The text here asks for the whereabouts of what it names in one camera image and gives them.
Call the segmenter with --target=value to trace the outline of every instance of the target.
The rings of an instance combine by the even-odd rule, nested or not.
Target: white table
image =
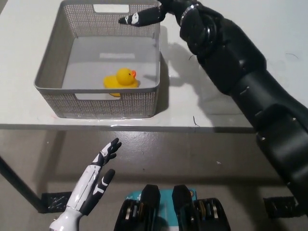
[[[149,119],[58,118],[33,86],[61,0],[9,0],[0,15],[0,128],[148,131],[236,131],[251,128],[235,103],[221,95],[189,57],[172,15],[161,23],[169,68],[167,109]],[[307,1],[202,0],[236,22],[264,53],[269,71],[308,106]]]

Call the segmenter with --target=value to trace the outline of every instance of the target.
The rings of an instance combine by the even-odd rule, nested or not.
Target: rubber duck
[[[106,76],[104,86],[108,89],[137,88],[138,81],[135,79],[136,71],[128,68],[121,68],[115,76]],[[113,96],[120,97],[120,93],[110,93]]]

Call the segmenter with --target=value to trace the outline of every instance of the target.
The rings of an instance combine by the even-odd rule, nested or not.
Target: gray floor
[[[35,192],[64,192],[73,189],[86,165],[114,137],[123,142],[107,166],[116,170],[115,178],[81,220],[82,231],[112,231],[125,196],[147,183],[160,188],[185,183],[197,189],[199,198],[217,197],[234,231],[308,227],[306,218],[267,219],[262,198],[290,193],[252,134],[0,130],[0,155]],[[47,230],[57,216],[38,214],[3,177],[0,188],[1,231]]]

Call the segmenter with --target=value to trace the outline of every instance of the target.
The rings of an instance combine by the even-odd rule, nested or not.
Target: mesh basket
[[[60,5],[50,41],[42,60],[35,87],[44,99],[62,118],[147,118],[155,114],[160,78],[159,24],[145,27],[120,25],[120,17],[157,6],[156,1],[138,0],[105,0],[103,4],[127,5],[128,13],[98,13],[95,6],[101,2],[94,1],[63,1]],[[72,48],[78,39],[92,37],[134,37],[136,42],[151,39],[154,44],[150,58],[154,64],[155,85],[137,89],[104,89],[104,88],[64,88]],[[135,49],[136,59],[142,53]],[[81,99],[78,95],[109,95],[120,93],[116,99]]]

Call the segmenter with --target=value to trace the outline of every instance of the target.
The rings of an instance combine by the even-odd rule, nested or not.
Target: robotic hand
[[[122,143],[116,138],[107,144],[95,157],[93,162],[87,166],[78,183],[76,184],[71,197],[69,198],[65,211],[50,226],[50,231],[78,231],[79,221],[83,215],[89,215],[97,205],[115,171],[110,169],[106,172],[100,182],[99,173],[109,160],[116,157],[116,151]]]
[[[147,26],[175,15],[180,37],[218,90],[239,106],[260,149],[308,215],[308,109],[267,71],[263,54],[233,21],[195,0],[159,1],[119,23]]]

